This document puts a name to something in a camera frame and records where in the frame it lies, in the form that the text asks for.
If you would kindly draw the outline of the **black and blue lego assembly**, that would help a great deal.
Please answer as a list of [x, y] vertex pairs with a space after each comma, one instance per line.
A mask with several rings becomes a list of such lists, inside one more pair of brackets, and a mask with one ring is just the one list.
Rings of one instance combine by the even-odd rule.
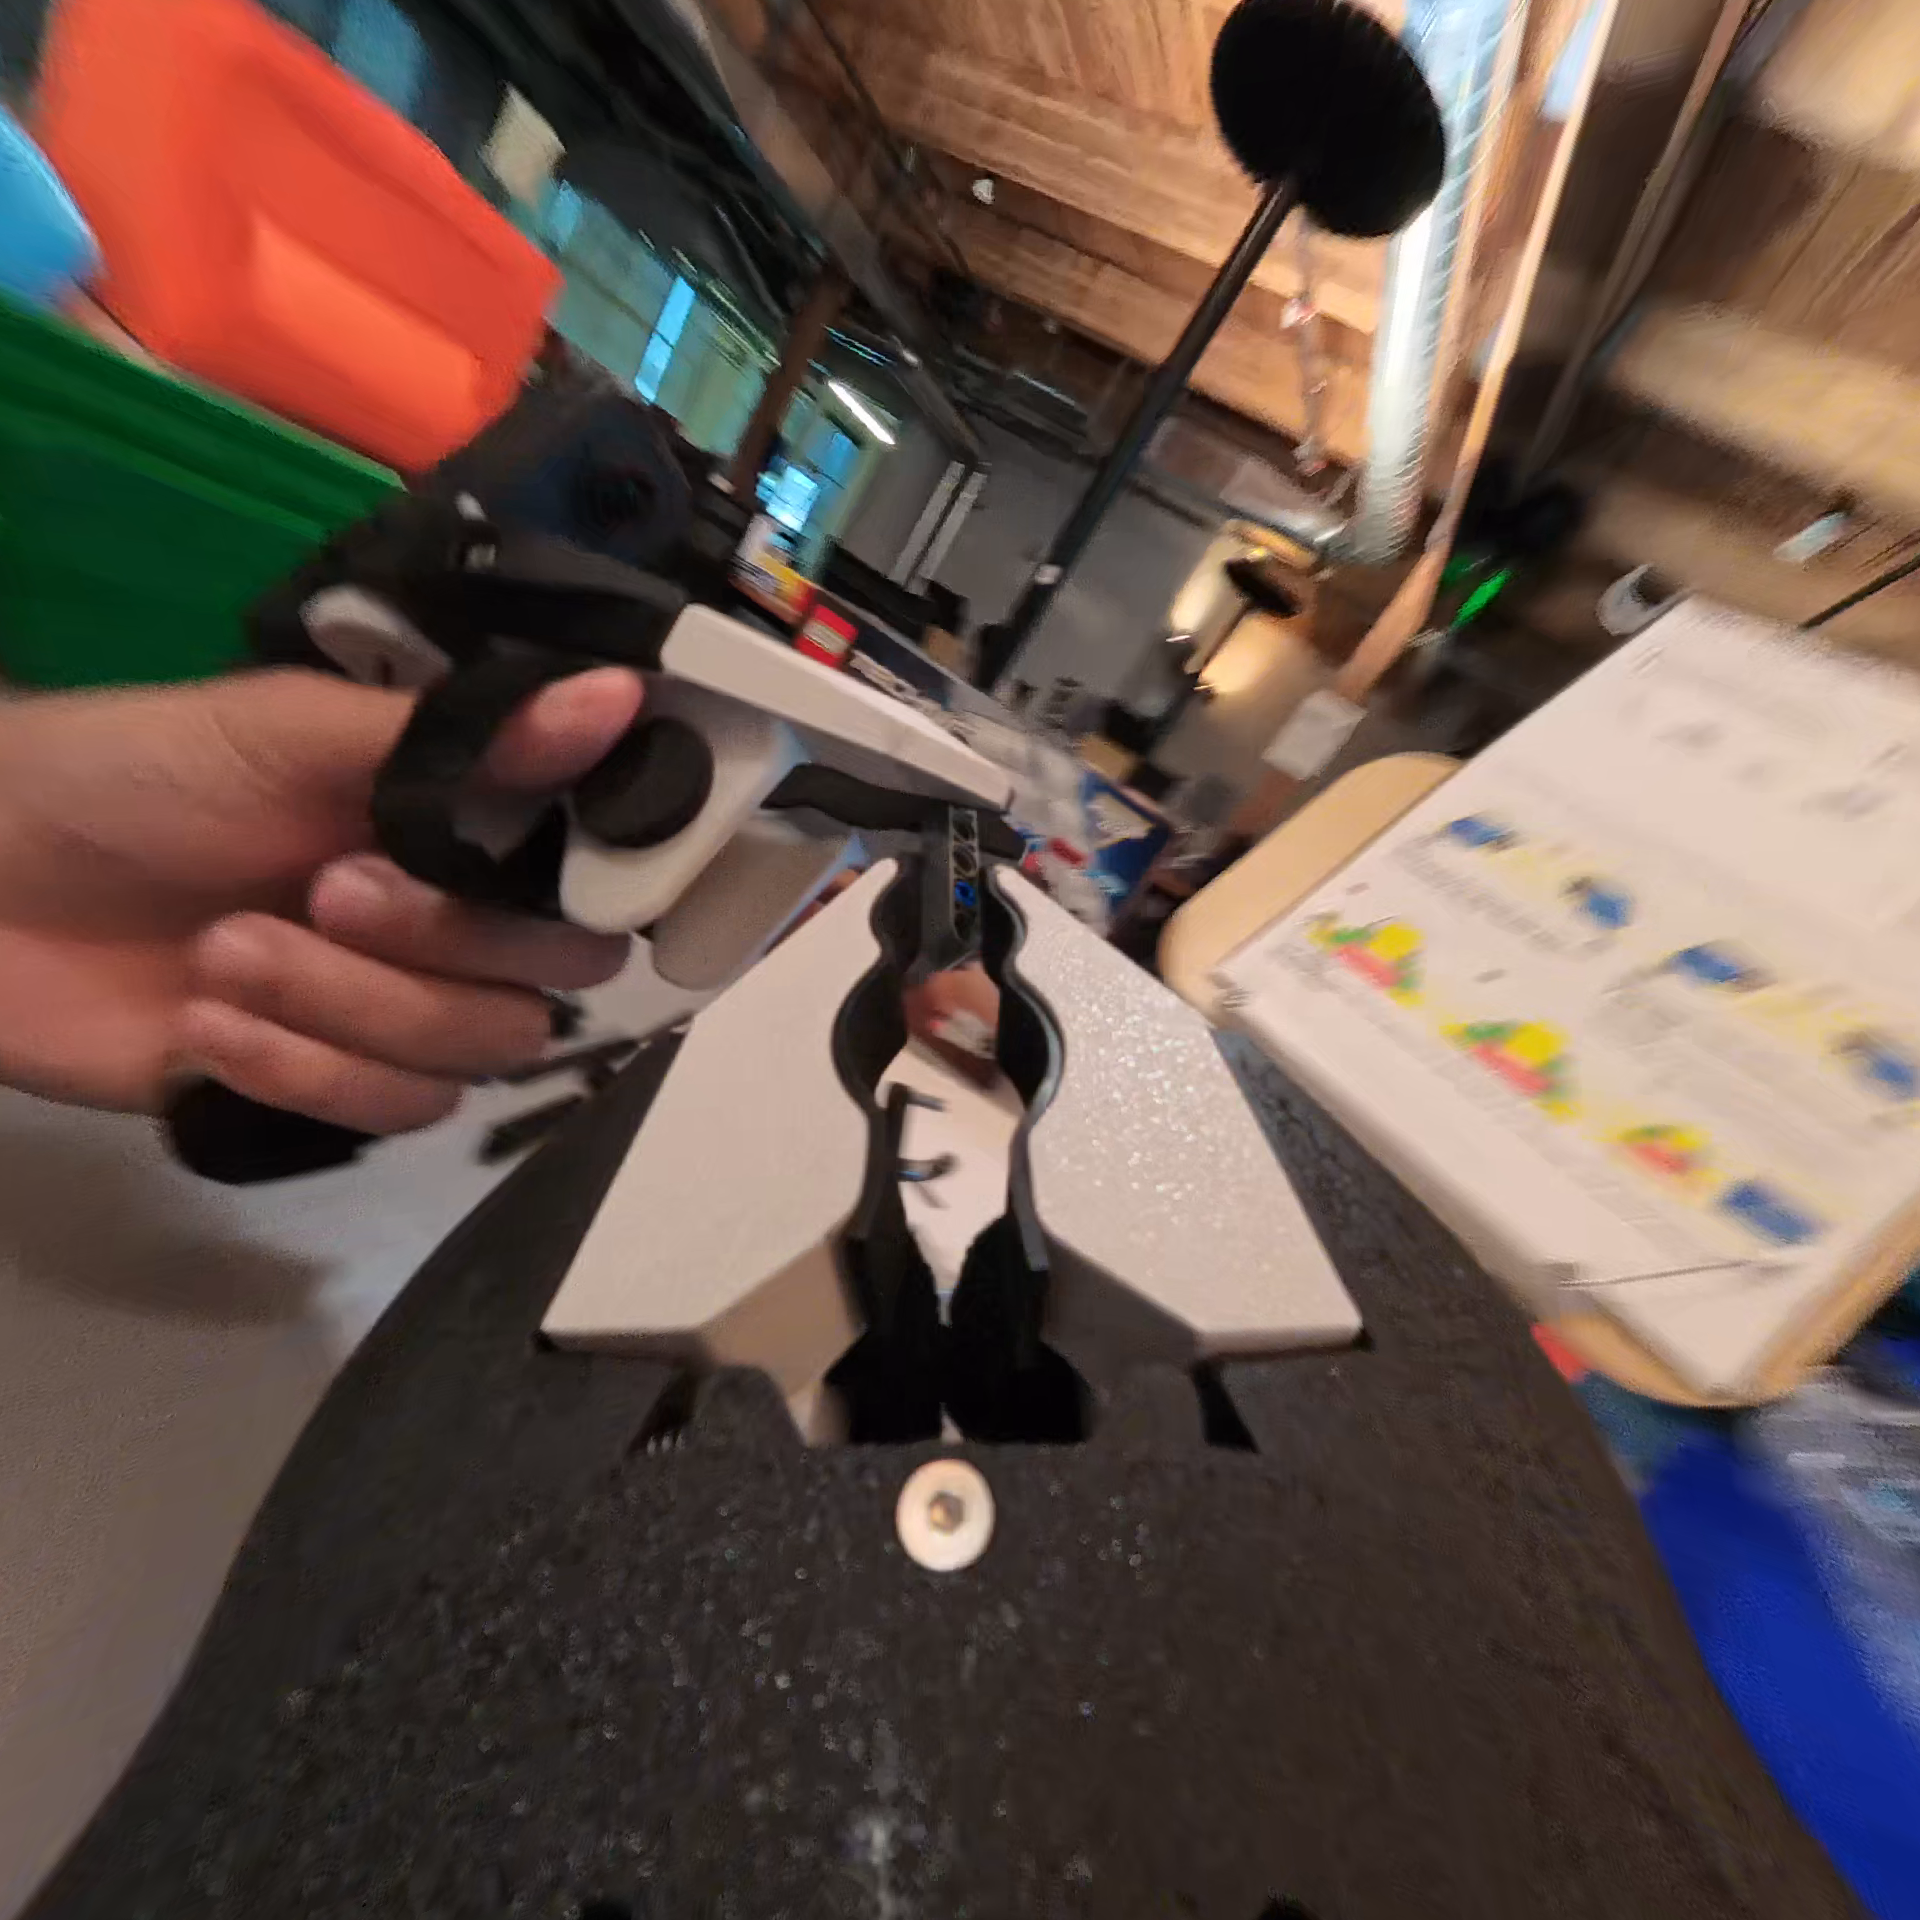
[[975, 806], [937, 802], [919, 827], [916, 948], [906, 974], [913, 986], [978, 961], [985, 863], [981, 825]]

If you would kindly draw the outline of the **silver ventilation duct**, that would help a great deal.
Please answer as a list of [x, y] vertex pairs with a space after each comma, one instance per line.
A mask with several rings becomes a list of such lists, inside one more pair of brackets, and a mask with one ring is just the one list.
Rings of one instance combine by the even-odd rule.
[[1353, 566], [1391, 563], [1420, 519], [1449, 311], [1473, 266], [1526, 11], [1526, 2], [1415, 2], [1404, 9], [1401, 43], [1436, 100], [1444, 164], [1429, 205], [1386, 253], [1366, 447], [1338, 550]]

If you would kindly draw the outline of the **person's left hand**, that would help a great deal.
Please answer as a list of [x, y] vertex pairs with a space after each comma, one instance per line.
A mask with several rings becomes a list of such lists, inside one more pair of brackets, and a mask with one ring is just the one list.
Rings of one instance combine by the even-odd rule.
[[3, 1079], [158, 1115], [209, 1079], [364, 1137], [533, 1063], [626, 934], [443, 895], [374, 851], [417, 698], [301, 669], [7, 694]]

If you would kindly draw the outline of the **lego truck set box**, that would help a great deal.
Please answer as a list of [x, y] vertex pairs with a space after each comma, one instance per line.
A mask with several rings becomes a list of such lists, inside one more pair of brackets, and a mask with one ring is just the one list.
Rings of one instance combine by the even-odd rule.
[[871, 611], [794, 566], [785, 531], [750, 522], [731, 563], [734, 596], [805, 653], [915, 706], [1012, 780], [1010, 825], [1023, 873], [1093, 933], [1113, 938], [1171, 844], [1171, 819], [1100, 773], [1053, 726], [1005, 711], [898, 635]]

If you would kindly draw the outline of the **white wall sign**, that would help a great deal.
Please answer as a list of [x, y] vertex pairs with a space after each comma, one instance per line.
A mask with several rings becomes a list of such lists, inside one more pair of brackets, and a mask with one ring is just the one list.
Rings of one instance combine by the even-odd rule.
[[1325, 773], [1353, 739], [1364, 709], [1333, 689], [1307, 693], [1261, 753], [1266, 770], [1305, 785]]

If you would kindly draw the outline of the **light blue plastic bag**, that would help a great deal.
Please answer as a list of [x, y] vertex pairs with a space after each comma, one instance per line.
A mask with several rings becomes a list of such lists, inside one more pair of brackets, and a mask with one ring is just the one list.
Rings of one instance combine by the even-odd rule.
[[3, 108], [3, 293], [57, 313], [101, 268], [97, 236], [53, 162]]

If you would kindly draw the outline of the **green plastic tray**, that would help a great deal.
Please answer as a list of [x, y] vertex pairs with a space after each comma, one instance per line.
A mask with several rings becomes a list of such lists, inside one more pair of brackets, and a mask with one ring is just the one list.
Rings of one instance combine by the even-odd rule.
[[204, 682], [257, 599], [395, 470], [3, 305], [3, 669], [14, 689]]

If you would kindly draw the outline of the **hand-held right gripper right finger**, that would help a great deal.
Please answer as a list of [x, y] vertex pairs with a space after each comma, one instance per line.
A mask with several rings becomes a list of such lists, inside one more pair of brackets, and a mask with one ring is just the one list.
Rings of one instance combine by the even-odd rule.
[[981, 879], [1005, 1201], [949, 1300], [949, 1421], [1075, 1443], [1100, 1388], [1340, 1354], [1359, 1310], [1214, 1027], [1017, 869]]

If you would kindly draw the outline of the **white instruction sheet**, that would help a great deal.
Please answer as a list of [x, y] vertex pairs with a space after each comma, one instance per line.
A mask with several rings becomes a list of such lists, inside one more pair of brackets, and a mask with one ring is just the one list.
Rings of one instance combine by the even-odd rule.
[[1757, 1406], [1915, 1268], [1917, 684], [1695, 599], [1209, 967], [1543, 1319]]

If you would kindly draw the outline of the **orange plastic bin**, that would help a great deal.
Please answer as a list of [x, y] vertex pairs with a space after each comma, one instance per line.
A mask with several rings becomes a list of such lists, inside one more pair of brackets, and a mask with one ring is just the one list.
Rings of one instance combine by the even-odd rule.
[[559, 271], [266, 6], [53, 4], [29, 129], [169, 367], [399, 473], [522, 396]]

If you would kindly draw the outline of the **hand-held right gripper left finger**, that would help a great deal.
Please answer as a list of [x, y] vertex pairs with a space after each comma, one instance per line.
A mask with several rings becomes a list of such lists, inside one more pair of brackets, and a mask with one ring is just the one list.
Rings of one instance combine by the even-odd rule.
[[906, 974], [922, 862], [883, 858], [693, 1017], [542, 1338], [765, 1374], [805, 1437], [943, 1426], [943, 1331], [906, 1221]]

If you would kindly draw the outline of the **instruction sheet on wooden stand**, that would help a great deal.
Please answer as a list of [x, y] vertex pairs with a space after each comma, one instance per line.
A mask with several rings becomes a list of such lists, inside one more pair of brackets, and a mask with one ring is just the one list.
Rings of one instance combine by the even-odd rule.
[[[1277, 1052], [1257, 1041], [1234, 994], [1220, 986], [1219, 971], [1236, 948], [1282, 922], [1454, 775], [1454, 759], [1404, 753], [1372, 759], [1338, 778], [1169, 918], [1159, 940], [1163, 982], [1219, 1034], [1250, 1041], [1277, 1065]], [[1701, 1389], [1613, 1317], [1581, 1305], [1570, 1285], [1550, 1295], [1522, 1282], [1507, 1250], [1498, 1249], [1489, 1229], [1474, 1227], [1458, 1204], [1436, 1202], [1427, 1183], [1405, 1181], [1405, 1188], [1494, 1276], [1513, 1305], [1524, 1310], [1564, 1371], [1577, 1365], [1676, 1407], [1756, 1407], [1788, 1397], [1889, 1307], [1915, 1268], [1915, 1215], [1909, 1215], [1862, 1254], [1847, 1282], [1825, 1303], [1804, 1310], [1771, 1342], [1749, 1383]]]

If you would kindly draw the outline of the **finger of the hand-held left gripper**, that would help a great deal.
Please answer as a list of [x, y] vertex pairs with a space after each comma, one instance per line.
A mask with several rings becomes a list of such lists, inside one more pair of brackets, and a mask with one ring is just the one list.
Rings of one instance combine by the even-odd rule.
[[567, 797], [563, 917], [662, 924], [734, 842], [777, 812], [915, 825], [925, 804], [1004, 819], [1014, 785], [913, 703], [745, 621], [691, 609], [643, 673], [639, 719]]
[[867, 852], [908, 855], [937, 802], [981, 812], [981, 914], [995, 862], [1020, 862], [1023, 838], [1010, 825], [1012, 780], [990, 769], [981, 790], [923, 796], [822, 763], [785, 775], [731, 833], [685, 894], [649, 926], [655, 975], [685, 991], [713, 994], [750, 971], [799, 922], [803, 909]]

